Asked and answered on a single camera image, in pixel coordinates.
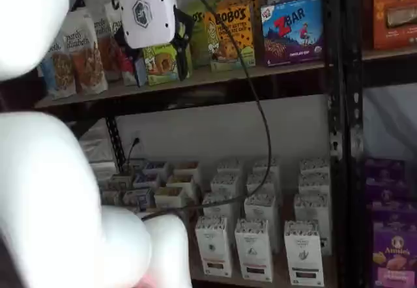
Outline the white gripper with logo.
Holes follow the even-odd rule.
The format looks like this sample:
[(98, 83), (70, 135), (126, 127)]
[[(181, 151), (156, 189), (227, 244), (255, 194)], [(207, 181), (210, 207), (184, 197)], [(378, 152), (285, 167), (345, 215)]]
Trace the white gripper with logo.
[(188, 75), (186, 50), (192, 39), (194, 19), (176, 7), (177, 0), (119, 0), (122, 27), (115, 33), (118, 62), (125, 86), (143, 86), (147, 70), (138, 48), (167, 44), (176, 50), (179, 80)]

